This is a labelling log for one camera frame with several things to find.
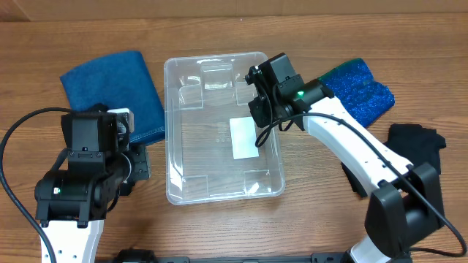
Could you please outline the clear plastic container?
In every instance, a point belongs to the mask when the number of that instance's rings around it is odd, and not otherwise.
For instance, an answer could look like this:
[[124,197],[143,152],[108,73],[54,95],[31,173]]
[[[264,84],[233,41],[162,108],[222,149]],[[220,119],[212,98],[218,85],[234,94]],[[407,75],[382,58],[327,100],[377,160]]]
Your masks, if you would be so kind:
[[286,187],[279,137],[256,158],[233,158],[230,119],[252,117],[244,79],[261,52],[177,57],[164,65],[166,194],[174,205],[279,196]]

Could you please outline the blue glitter cloth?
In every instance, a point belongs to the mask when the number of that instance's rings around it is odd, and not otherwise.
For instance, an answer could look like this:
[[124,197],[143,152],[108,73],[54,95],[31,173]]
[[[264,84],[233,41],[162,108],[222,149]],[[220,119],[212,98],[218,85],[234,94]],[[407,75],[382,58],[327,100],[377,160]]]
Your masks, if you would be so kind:
[[389,87],[377,82],[362,58],[344,62],[318,77],[338,97],[347,112],[369,127],[395,104]]

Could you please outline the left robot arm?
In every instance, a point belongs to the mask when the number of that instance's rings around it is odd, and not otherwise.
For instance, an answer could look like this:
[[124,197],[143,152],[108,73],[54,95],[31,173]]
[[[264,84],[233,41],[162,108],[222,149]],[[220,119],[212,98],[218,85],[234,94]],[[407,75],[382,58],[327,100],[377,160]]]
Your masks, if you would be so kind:
[[66,154],[68,168],[54,164],[34,190],[36,218],[45,233],[42,261],[94,262],[108,213],[136,182],[151,176],[148,152],[133,144],[109,159],[100,152]]

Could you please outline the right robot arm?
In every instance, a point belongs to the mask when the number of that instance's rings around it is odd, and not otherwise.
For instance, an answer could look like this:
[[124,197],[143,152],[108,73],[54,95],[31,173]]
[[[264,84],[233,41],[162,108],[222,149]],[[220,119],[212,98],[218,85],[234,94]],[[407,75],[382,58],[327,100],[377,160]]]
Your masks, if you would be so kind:
[[350,171],[350,182],[369,197],[366,237],[343,262],[409,262],[415,244],[446,225],[439,175],[415,166],[383,145],[344,108],[320,79],[305,83],[289,65],[251,66],[245,81],[257,89],[249,103],[265,142],[273,127],[292,121],[329,148]]

